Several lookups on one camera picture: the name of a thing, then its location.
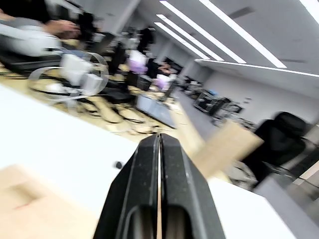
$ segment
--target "white table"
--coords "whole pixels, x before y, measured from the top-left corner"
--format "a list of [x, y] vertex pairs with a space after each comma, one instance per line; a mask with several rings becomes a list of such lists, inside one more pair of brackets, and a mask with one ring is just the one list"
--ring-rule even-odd
[[21, 164], [100, 215], [137, 144], [0, 85], [0, 168]]
[[[0, 168], [18, 163], [98, 217], [137, 144], [0, 85]], [[267, 200], [209, 181], [227, 239], [295, 239]]]
[[264, 197], [219, 179], [208, 185], [227, 239], [296, 239]]

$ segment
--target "laptop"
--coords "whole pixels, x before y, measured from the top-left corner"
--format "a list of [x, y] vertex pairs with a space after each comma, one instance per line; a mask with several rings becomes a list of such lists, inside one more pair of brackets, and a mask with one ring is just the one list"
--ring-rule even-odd
[[146, 96], [139, 95], [136, 103], [136, 109], [167, 125], [168, 127], [176, 129], [175, 123], [171, 118], [169, 108], [163, 103]]

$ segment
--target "pink object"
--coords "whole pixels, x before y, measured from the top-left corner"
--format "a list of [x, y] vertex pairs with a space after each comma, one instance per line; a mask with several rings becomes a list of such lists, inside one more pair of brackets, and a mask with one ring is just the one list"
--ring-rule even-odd
[[140, 62], [129, 59], [129, 68], [130, 71], [133, 71], [136, 74], [144, 75], [148, 68]]

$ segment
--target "gray floor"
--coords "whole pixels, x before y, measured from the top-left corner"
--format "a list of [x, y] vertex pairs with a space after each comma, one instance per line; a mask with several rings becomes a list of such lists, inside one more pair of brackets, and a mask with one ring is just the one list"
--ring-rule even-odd
[[210, 121], [211, 118], [198, 110], [193, 106], [194, 100], [185, 95], [179, 89], [174, 93], [179, 99], [179, 102], [185, 112], [187, 113], [190, 121], [198, 131], [199, 135], [204, 139], [208, 140], [219, 128], [215, 127]]

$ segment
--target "computer monitor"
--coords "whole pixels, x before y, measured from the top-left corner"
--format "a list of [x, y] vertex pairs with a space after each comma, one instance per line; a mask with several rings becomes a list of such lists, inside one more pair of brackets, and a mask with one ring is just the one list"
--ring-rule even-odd
[[139, 95], [136, 109], [171, 128], [176, 128], [168, 107], [157, 100]]
[[159, 99], [159, 101], [166, 101], [170, 95], [173, 93], [173, 91], [175, 90], [177, 86], [177, 80], [173, 80], [168, 88], [168, 90], [165, 92], [165, 94]]

